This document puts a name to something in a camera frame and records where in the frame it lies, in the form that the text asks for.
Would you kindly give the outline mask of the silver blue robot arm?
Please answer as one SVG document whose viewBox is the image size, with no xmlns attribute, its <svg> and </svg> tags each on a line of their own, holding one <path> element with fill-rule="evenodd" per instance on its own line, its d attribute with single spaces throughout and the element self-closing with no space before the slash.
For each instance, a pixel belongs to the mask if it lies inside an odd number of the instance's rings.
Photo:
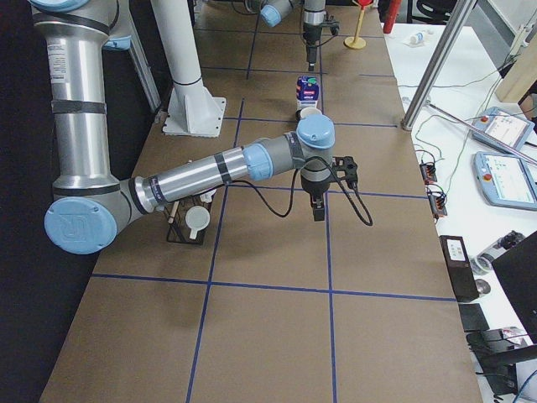
<svg viewBox="0 0 537 403">
<path fill-rule="evenodd" d="M 313 114 L 295 131 L 260 139 L 147 178 L 121 181 L 111 172 L 102 49 L 132 27 L 126 1 L 34 1 L 35 28 L 44 36 L 51 109 L 60 158 L 54 202 L 44 215 L 49 239 L 72 254 L 107 247 L 131 222 L 171 202 L 207 193 L 243 177 L 301 176 L 315 220 L 336 180 L 333 122 Z"/>
<path fill-rule="evenodd" d="M 246 0 L 242 3 L 247 12 L 257 14 L 270 28 L 281 24 L 295 10 L 300 11 L 299 33 L 304 42 L 308 72 L 313 72 L 317 63 L 318 49 L 323 45 L 323 30 L 333 24 L 335 31 L 339 29 L 338 22 L 328 16 L 325 1 Z"/>
</svg>

